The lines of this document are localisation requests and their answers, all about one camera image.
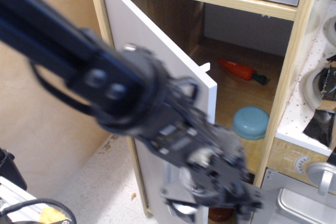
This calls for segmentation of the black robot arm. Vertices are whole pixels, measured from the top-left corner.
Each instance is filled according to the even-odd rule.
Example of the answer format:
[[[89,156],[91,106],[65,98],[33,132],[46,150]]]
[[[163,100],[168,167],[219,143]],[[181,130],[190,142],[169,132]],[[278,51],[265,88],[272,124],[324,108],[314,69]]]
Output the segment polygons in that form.
[[[244,149],[235,133],[210,124],[194,105],[199,85],[175,79],[146,49],[117,52],[89,29],[79,29],[42,0],[1,0],[1,40],[61,77],[85,103],[41,76],[40,84],[107,131],[140,140],[155,156],[186,171],[186,182],[164,185],[170,209],[192,223],[201,207],[234,208],[242,220],[262,207],[247,183]]]

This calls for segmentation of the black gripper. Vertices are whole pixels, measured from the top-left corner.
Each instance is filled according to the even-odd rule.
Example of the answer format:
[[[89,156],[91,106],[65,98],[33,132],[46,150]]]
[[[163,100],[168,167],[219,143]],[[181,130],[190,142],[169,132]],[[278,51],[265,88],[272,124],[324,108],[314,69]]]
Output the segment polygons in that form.
[[[249,224],[262,207],[261,191],[248,181],[248,171],[182,171],[182,177],[164,184],[160,196],[170,214],[194,223],[199,207],[234,208],[238,224]]]

